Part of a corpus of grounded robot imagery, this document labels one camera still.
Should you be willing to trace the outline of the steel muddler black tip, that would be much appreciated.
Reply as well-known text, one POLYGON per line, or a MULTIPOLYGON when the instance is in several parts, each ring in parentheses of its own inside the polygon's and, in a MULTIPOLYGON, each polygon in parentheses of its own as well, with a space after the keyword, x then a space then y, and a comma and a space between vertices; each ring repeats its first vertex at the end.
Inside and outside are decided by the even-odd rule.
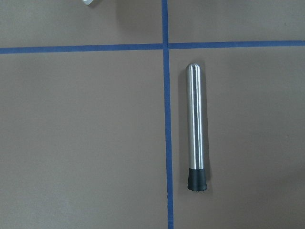
POLYGON ((186 93, 189 144, 188 189, 207 190, 204 167, 203 90, 201 67, 191 63, 186 67, 186 93))

